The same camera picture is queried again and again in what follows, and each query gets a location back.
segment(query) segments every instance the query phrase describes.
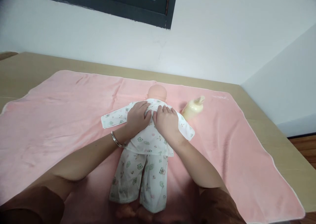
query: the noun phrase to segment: doll foot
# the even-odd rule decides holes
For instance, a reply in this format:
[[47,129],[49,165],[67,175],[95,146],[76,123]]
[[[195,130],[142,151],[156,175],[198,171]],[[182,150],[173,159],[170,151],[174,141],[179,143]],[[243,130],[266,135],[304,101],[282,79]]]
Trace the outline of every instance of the doll foot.
[[143,206],[140,206],[137,211],[136,215],[139,219],[143,220],[145,223],[152,223],[154,214],[149,212]]
[[136,213],[132,209],[132,207],[129,204],[121,204],[115,213],[116,217],[121,218],[129,218],[129,217],[135,217]]

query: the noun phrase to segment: wooden floor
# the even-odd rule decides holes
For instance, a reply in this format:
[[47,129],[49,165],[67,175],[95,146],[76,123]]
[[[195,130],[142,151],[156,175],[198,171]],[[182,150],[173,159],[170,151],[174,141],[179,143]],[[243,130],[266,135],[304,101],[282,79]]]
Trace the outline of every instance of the wooden floor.
[[[292,138],[291,143],[302,153],[302,155],[309,161],[309,163],[316,169],[316,135]],[[291,221],[291,224],[315,224],[316,212],[306,213],[302,220]]]

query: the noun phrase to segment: human hand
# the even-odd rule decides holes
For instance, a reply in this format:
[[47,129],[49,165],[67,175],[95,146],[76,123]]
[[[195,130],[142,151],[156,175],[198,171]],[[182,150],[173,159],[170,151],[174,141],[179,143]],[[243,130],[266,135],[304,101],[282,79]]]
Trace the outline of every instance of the human hand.
[[151,110],[144,116],[150,103],[147,101],[137,102],[127,114],[127,122],[125,124],[126,133],[130,138],[134,137],[149,124],[151,118]]
[[179,131],[177,112],[173,108],[159,106],[152,119],[158,132],[171,146],[184,138]]

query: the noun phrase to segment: bangle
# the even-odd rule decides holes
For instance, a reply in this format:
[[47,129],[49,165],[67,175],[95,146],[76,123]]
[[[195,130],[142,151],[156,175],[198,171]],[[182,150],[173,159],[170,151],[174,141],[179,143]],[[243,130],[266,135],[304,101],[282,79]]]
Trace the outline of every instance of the bangle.
[[113,131],[111,131],[111,134],[112,134],[112,138],[113,138],[114,142],[116,143],[116,145],[119,146],[119,147],[123,147],[123,146],[116,140],[116,138],[114,137]]

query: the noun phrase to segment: pajama top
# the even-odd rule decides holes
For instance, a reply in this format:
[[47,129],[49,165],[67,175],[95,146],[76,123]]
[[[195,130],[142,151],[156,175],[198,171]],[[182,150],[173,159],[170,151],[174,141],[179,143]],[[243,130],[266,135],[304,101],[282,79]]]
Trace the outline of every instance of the pajama top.
[[[150,106],[145,111],[151,110],[151,118],[148,126],[140,131],[135,137],[131,138],[130,142],[124,147],[134,153],[145,154],[145,155],[165,155],[173,157],[173,149],[169,146],[167,141],[161,136],[154,126],[152,115],[154,111],[158,110],[158,106],[168,106],[165,102],[157,99],[147,99]],[[127,121],[127,113],[137,102],[131,102],[126,107],[113,111],[101,117],[102,126],[104,129],[123,124]],[[187,139],[191,140],[195,135],[195,131],[187,123],[184,117],[178,113],[178,127],[180,133]]]

